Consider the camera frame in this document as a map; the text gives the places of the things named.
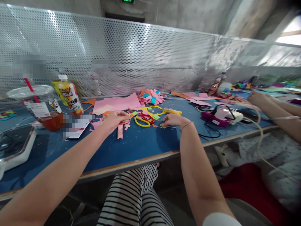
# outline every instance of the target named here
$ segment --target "concrete wall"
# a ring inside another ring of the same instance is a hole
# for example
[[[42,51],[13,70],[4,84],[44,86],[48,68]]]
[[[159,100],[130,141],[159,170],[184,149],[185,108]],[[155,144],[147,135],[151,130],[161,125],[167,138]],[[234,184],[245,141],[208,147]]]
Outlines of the concrete wall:
[[[281,0],[0,0],[0,3],[92,16],[131,16],[144,23],[187,30],[264,39],[290,9]]]

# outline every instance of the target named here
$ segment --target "bracelet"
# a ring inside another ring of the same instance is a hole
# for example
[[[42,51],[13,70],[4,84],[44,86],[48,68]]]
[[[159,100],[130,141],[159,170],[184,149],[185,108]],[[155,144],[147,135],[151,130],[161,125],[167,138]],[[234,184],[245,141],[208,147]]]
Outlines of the bracelet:
[[[180,129],[180,132],[182,131],[182,129],[183,129],[185,126],[189,125],[190,123],[193,123],[193,124],[194,124],[194,122],[192,122],[192,121],[187,122],[184,126],[182,126],[182,128]]]

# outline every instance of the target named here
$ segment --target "blue table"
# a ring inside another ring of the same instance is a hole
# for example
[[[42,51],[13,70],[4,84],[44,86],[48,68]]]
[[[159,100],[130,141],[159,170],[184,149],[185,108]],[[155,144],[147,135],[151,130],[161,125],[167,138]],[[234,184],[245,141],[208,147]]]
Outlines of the blue table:
[[[84,109],[88,106],[89,104],[83,104]],[[186,100],[170,99],[166,99],[164,103],[160,104],[160,107],[162,108],[173,108],[182,111],[184,117],[187,117],[195,123],[200,134],[216,136],[215,131],[211,131],[204,126],[205,121],[200,118],[200,113],[195,110],[195,106],[197,105]],[[2,105],[1,107],[12,107],[14,110],[18,111],[18,116],[7,121],[0,121],[2,132],[14,127],[21,119],[31,117],[31,114],[17,105]],[[233,107],[238,109],[243,108],[239,105],[234,105]],[[155,107],[153,110],[155,113],[161,112],[161,110]],[[66,107],[63,107],[63,111],[68,113]],[[33,120],[33,117],[28,118],[20,125],[30,123]],[[270,121],[262,120],[260,125],[265,130],[276,128]],[[258,133],[258,129],[244,125],[234,125],[223,128],[211,124],[211,127],[219,130],[221,136],[217,139],[201,138],[204,146],[216,145],[241,136]],[[0,200],[11,198],[14,193],[27,185],[46,166],[60,157],[87,134],[91,133],[91,131],[89,131],[90,128],[93,128],[93,126],[89,125],[79,140],[70,141],[61,141],[59,132],[49,132],[45,129],[37,130],[37,137],[28,161],[4,173],[4,176],[0,181]],[[116,129],[104,141],[102,146],[88,163],[79,182],[95,180],[100,177],[171,158],[172,156],[179,154],[179,139],[179,128],[144,128],[138,126],[134,120],[132,120],[131,127],[128,128],[127,131],[123,131],[123,139],[117,140]]]

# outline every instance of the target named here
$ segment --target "wooden table trim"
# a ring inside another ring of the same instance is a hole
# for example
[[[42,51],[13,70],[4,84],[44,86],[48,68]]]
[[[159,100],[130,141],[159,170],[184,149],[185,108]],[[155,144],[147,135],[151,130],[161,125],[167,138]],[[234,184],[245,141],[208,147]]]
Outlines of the wooden table trim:
[[[269,132],[272,130],[277,129],[278,126],[268,126],[263,128],[264,132]],[[252,130],[246,133],[240,133],[231,137],[225,137],[225,138],[221,138],[218,140],[213,140],[213,141],[209,141],[203,144],[204,147],[208,147],[208,146],[213,146],[213,145],[217,145],[217,144],[221,144],[221,143],[225,143],[225,142],[229,142],[235,139],[238,139],[240,137],[245,137],[245,136],[250,136],[250,135],[255,135],[257,133],[259,133],[259,129],[257,130]],[[150,156],[147,158],[143,158],[143,159],[139,159],[139,160],[135,160],[135,161],[131,161],[131,162],[127,162],[127,163],[122,163],[122,164],[118,164],[118,165],[114,165],[114,166],[109,166],[106,168],[102,168],[99,170],[93,170],[93,171],[89,171],[86,173],[83,173],[82,176],[79,178],[77,183],[84,183],[84,182],[88,182],[91,180],[96,180],[102,177],[106,177],[109,175],[113,175],[113,174],[117,174],[117,173],[121,173],[124,172],[126,170],[131,170],[137,167],[141,167],[144,165],[148,165],[148,164],[152,164],[152,163],[157,163],[159,161],[163,161],[172,157],[176,157],[177,155],[180,154],[180,150],[175,150],[175,151],[170,151],[170,152],[165,152],[159,155],[154,155],[154,156]],[[16,190],[12,190],[9,192],[5,192],[5,193],[1,193],[0,194],[0,201],[3,200],[7,200],[7,199],[11,199],[13,198],[21,189],[16,189]]]

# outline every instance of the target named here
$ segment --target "scissors handle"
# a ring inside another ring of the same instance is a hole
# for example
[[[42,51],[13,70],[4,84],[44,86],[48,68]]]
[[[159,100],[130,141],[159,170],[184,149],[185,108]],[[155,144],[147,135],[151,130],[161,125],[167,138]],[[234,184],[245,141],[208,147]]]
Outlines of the scissors handle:
[[[142,121],[142,122],[145,122],[146,125],[140,124],[140,123],[137,121],[137,119],[140,120],[140,121]],[[142,126],[142,127],[150,127],[150,125],[151,125],[149,121],[144,120],[144,119],[141,119],[141,118],[138,118],[138,116],[136,116],[136,117],[134,118],[134,120],[135,120],[135,122],[136,122],[137,125]]]
[[[140,114],[139,116],[141,116],[144,120],[148,121],[150,124],[154,124],[155,122],[154,118],[150,115]]]

